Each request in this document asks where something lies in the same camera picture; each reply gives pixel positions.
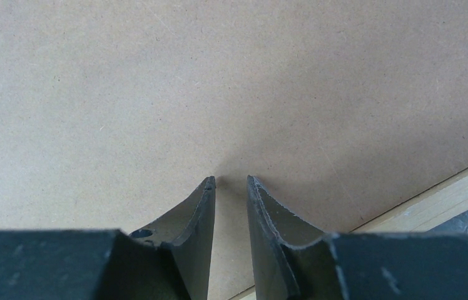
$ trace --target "light wood edge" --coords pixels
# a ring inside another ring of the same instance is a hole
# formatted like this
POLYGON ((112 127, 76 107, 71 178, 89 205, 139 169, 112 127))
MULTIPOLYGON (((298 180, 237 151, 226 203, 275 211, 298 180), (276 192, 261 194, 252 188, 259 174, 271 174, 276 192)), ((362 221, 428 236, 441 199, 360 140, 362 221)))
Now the light wood edge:
MULTIPOLYGON (((428 231, 468 210, 468 168, 358 227, 354 232, 428 231)), ((230 300, 256 300, 255 287, 230 300)))

